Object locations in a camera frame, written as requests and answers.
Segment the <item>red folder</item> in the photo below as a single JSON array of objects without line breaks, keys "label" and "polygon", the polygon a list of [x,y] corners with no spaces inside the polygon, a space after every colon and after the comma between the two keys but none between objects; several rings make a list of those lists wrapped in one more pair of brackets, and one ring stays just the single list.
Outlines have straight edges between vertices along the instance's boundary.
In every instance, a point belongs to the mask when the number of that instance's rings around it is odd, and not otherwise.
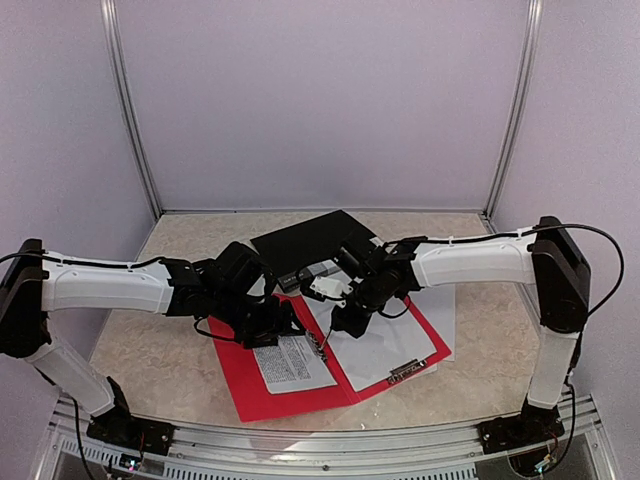
[{"label": "red folder", "polygon": [[306,332],[246,349],[211,318],[209,327],[239,419],[267,421],[362,403],[455,357],[455,291],[425,290],[395,301],[396,319],[374,315],[354,339],[329,330],[332,304],[290,300]]}]

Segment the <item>printed text sheet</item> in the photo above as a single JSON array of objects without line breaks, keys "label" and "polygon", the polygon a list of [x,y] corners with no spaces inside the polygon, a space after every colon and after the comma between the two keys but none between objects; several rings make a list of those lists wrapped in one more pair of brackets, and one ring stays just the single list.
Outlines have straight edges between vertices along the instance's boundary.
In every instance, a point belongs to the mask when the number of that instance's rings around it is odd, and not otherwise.
[{"label": "printed text sheet", "polygon": [[318,347],[307,332],[304,336],[280,337],[277,346],[254,349],[267,391],[280,395],[336,386],[326,357]]}]

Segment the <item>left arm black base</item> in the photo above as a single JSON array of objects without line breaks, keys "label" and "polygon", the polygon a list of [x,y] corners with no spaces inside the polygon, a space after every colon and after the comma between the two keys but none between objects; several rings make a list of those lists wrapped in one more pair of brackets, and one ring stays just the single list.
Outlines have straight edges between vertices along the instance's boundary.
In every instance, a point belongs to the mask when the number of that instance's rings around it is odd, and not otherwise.
[{"label": "left arm black base", "polygon": [[167,456],[175,426],[132,415],[121,387],[110,376],[106,380],[114,394],[114,401],[105,413],[91,416],[87,436],[130,450]]}]

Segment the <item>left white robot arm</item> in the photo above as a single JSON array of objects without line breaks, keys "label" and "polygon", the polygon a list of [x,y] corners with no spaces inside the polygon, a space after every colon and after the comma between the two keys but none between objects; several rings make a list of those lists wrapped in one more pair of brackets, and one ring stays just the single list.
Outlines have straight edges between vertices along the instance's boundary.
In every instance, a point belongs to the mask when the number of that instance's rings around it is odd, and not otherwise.
[{"label": "left white robot arm", "polygon": [[245,349],[275,346],[304,328],[290,302],[279,299],[271,271],[249,247],[233,242],[216,258],[195,262],[157,256],[117,262],[65,256],[28,239],[1,259],[1,352],[30,363],[72,397],[121,445],[140,424],[109,377],[48,327],[53,312],[140,311],[165,317],[213,318],[231,330],[227,341]]}]

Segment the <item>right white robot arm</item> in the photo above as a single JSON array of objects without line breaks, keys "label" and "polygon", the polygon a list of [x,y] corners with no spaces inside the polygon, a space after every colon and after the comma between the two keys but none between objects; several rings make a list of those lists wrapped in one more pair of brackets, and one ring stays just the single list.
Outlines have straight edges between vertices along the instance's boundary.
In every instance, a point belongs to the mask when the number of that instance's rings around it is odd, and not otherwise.
[{"label": "right white robot arm", "polygon": [[522,411],[511,433],[523,444],[546,432],[569,384],[588,307],[590,267],[555,217],[486,237],[426,236],[385,242],[361,252],[346,243],[336,260],[352,277],[330,328],[357,340],[374,326],[398,323],[388,301],[405,309],[416,293],[456,289],[456,360],[430,387],[393,375],[442,414],[472,417]]}]

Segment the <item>white sheet top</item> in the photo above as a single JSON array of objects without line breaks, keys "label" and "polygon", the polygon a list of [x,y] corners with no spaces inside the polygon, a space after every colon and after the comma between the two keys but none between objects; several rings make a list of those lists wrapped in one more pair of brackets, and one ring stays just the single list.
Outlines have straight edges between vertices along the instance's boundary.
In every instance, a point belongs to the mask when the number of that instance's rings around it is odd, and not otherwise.
[{"label": "white sheet top", "polygon": [[366,332],[354,338],[330,328],[332,302],[307,299],[305,303],[321,331],[329,336],[324,350],[336,357],[356,392],[387,379],[393,370],[413,360],[425,360],[436,352],[422,326],[424,316],[415,306],[405,310],[394,299],[387,310],[399,314],[398,318],[374,314]]}]

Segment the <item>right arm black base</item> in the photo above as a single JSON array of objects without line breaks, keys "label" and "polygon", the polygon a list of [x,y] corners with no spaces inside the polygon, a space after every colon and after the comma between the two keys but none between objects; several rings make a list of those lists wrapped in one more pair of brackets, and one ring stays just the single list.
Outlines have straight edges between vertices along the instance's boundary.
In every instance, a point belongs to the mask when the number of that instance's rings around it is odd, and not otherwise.
[{"label": "right arm black base", "polygon": [[547,410],[527,401],[518,414],[483,421],[476,428],[484,454],[559,439],[565,433],[558,407]]}]

